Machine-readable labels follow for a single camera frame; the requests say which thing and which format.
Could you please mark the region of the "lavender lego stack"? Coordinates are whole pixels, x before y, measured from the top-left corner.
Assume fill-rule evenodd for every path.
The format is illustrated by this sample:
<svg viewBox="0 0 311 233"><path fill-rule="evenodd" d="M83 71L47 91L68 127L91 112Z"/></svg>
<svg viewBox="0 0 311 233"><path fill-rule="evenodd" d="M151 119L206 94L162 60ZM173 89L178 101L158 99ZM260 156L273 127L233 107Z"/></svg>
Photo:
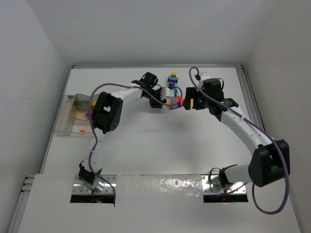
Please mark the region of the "lavender lego stack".
<svg viewBox="0 0 311 233"><path fill-rule="evenodd" d="M178 99L178 98L173 98L170 100L170 109L171 110L175 110L175 109L182 107L182 104L180 103L179 100L180 99Z"/></svg>

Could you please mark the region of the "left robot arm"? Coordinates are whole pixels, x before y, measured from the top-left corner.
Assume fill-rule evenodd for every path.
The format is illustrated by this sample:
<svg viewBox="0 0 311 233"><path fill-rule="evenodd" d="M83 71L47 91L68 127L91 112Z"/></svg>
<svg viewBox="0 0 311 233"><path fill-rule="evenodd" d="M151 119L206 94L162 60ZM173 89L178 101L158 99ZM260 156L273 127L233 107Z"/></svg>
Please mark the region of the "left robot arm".
<svg viewBox="0 0 311 233"><path fill-rule="evenodd" d="M98 144L108 133L116 130L121 120L122 108L129 102L140 98L147 98L152 108L162 108L162 106L166 104L166 98L162 97L161 88L154 89L157 84L157 76L150 72L146 72L141 79L133 80L129 85L104 83L95 88L90 96L88 111L86 113L94 144L90 148L88 158L79 165L80 179L89 185L94 185L96 179L110 183L100 175L102 170L100 162L102 153L99 150ZM106 86L116 86L119 87L120 90L112 93L101 92L93 106L92 101L94 100L96 92L100 88Z"/></svg>

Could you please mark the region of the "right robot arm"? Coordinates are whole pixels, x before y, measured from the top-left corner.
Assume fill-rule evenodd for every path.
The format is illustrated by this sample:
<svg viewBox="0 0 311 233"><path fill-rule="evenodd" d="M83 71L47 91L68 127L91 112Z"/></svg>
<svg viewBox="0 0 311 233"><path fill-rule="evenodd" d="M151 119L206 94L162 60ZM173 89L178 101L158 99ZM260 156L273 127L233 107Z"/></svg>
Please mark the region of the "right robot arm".
<svg viewBox="0 0 311 233"><path fill-rule="evenodd" d="M200 88L186 89L183 106L186 110L208 109L221 123L230 128L251 153L246 165L231 165L220 169L218 181L222 187L232 183L253 183L264 187L290 174L288 143L274 140L250 121L232 98L225 98L221 82L211 78L200 82Z"/></svg>

